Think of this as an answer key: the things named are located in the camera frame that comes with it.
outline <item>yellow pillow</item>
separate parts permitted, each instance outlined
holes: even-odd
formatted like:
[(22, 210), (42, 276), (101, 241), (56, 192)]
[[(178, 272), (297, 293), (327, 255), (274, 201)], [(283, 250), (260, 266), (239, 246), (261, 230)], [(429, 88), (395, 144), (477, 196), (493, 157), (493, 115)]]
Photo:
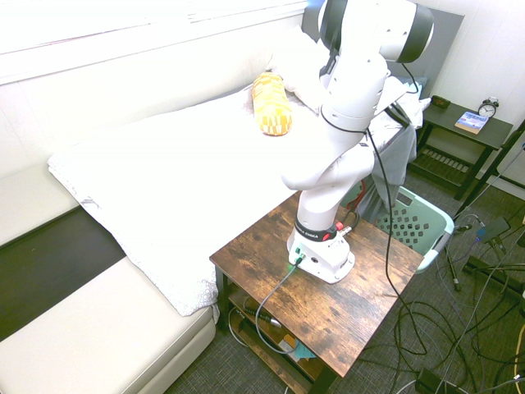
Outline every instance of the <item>yellow pillow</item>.
[(286, 97), (285, 84), (273, 72), (263, 72), (253, 83), (253, 110), (261, 131), (284, 135), (292, 126), (292, 110)]

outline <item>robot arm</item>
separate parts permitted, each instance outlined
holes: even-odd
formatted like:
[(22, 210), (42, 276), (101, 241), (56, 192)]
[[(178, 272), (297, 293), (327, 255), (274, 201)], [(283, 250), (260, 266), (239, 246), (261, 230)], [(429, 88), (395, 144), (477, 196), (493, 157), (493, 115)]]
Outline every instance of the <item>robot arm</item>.
[(289, 261), (300, 250), (306, 257), (299, 266), (333, 283), (353, 265), (334, 219), (345, 194), (372, 172), (373, 152), (359, 142), (377, 114), (390, 74), (386, 60), (416, 60), (430, 42), (433, 18), (407, 0), (328, 0), (319, 21), (331, 51), (321, 75), (328, 99), (315, 136), (297, 147), (304, 159), (281, 178), (290, 189), (304, 190), (288, 240)]

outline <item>white sofa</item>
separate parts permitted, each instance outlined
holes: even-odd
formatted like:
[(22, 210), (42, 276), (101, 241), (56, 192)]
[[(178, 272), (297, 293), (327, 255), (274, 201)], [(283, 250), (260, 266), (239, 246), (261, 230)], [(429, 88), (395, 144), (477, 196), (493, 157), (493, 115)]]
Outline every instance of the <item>white sofa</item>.
[[(48, 172), (0, 182), (0, 245), (74, 208)], [(0, 342), (0, 393), (163, 393), (215, 336), (211, 308), (182, 318), (128, 258)]]

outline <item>laundry basket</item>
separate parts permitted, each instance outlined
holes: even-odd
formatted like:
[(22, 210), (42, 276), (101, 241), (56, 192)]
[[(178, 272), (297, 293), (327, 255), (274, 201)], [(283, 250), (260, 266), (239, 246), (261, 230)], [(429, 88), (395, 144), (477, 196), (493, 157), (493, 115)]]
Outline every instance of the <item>laundry basket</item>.
[[(342, 204), (354, 200), (360, 190), (361, 186), (355, 186)], [(416, 273), (424, 271), (434, 261), (454, 231), (454, 222), (447, 213), (404, 187), (399, 188), (392, 218), (392, 237), (423, 255)], [(388, 234), (390, 215), (379, 216), (373, 224)]]

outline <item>floor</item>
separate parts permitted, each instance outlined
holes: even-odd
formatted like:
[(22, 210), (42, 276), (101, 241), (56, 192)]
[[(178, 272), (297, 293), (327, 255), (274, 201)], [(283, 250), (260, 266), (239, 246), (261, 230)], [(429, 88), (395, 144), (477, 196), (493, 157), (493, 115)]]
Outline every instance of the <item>floor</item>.
[[(449, 190), (419, 176), (409, 173), (405, 186), (450, 216), (454, 216), (461, 205), (453, 199)], [(499, 216), (509, 219), (512, 229), (503, 235), (503, 242), (510, 251), (525, 229), (522, 227), (524, 214), (525, 203), (522, 200), (492, 187), (466, 210), (456, 224), (471, 223), (473, 229), (454, 236), (449, 243), (452, 259), (458, 260), (454, 266), (461, 291), (454, 289), (445, 253), (441, 253), (427, 271), (412, 279), (402, 295), (412, 310), (422, 343), (406, 309), (402, 309), (398, 301), (347, 376), (336, 379), (331, 392), (397, 393), (406, 383), (413, 381), (423, 368), (441, 377), (445, 375), (447, 381), (460, 385), (471, 394), (511, 379), (514, 367), (505, 362), (514, 358), (518, 336), (525, 324), (525, 318), (518, 312), (519, 297), (512, 291), (501, 294), (502, 286), (492, 282), (481, 296), (486, 277), (469, 275), (461, 269), (466, 262), (463, 256), (469, 254), (483, 255), (487, 263), (497, 264), (494, 251), (475, 242), (475, 231), (479, 225), (474, 215), (484, 223)], [(516, 246), (510, 251), (503, 264), (508, 263), (525, 263), (522, 248)], [(520, 281), (525, 280), (520, 272), (509, 275)], [(478, 301), (474, 316), (473, 306)], [(469, 327), (474, 326), (476, 321), (480, 325), (465, 334), (458, 346), (453, 346), (469, 321)], [(403, 347), (401, 351), (396, 347), (396, 337), (398, 345), (400, 343), (399, 346)], [(285, 389), (285, 384), (251, 350), (239, 345), (229, 332), (218, 332), (212, 344), (166, 394), (273, 394), (284, 393)], [(402, 392), (415, 392), (414, 386), (410, 385)], [(514, 393), (516, 387), (511, 384), (497, 392)]]

